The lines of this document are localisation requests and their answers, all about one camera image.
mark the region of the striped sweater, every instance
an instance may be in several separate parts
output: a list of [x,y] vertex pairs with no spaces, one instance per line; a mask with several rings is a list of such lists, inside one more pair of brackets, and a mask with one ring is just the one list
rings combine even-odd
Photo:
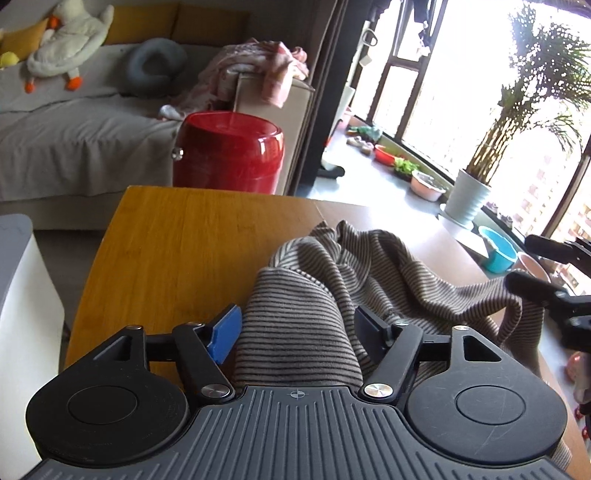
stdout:
[[[469,325],[540,376],[543,309],[507,292],[503,279],[455,287],[415,259],[392,233],[324,222],[284,244],[257,277],[236,343],[237,386],[349,385],[375,365],[355,336],[354,314],[368,306],[391,325],[404,319],[425,333]],[[499,326],[489,315],[505,309]],[[445,369],[423,363],[416,382]],[[553,460],[566,468],[561,442]]]

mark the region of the crosshair marking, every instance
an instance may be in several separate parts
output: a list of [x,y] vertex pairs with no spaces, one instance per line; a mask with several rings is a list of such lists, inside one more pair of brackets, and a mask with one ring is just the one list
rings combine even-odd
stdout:
[[304,392],[302,392],[302,390],[294,390],[293,392],[290,393],[290,397],[293,397],[296,400],[304,398],[304,395],[306,395],[306,394]]

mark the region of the wooden tabletop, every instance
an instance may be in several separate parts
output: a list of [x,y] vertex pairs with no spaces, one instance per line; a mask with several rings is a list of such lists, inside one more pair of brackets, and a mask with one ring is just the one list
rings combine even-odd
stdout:
[[[256,273],[277,248],[323,220],[330,226],[345,219],[360,230],[391,231],[454,285],[487,280],[435,217],[405,212],[396,205],[371,209],[285,196],[130,187],[90,271],[66,365],[125,325],[168,333],[184,322],[206,322],[229,303],[244,306]],[[499,322],[502,316],[493,318]],[[562,394],[541,363],[545,380]],[[174,365],[151,368],[178,382]],[[565,440],[573,452],[568,473],[589,480],[591,465],[572,414]]]

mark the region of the red bowl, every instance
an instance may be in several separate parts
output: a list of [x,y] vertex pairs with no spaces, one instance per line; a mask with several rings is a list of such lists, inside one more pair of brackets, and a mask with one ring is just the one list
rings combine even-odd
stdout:
[[383,145],[376,145],[374,148],[375,152],[375,159],[380,163],[387,165],[388,167],[392,167],[396,162],[396,158],[394,155],[388,153],[386,151],[386,147]]

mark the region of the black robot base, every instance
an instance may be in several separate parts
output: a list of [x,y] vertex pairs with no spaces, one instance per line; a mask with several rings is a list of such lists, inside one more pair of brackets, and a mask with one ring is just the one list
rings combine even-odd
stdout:
[[[463,325],[386,325],[360,307],[377,368],[359,391],[250,385],[217,365],[241,329],[230,306],[169,335],[122,329],[43,387],[27,426],[29,480],[566,480],[549,459],[566,408],[542,380]],[[174,361],[184,392],[150,373]],[[420,362],[448,369],[412,388]]]

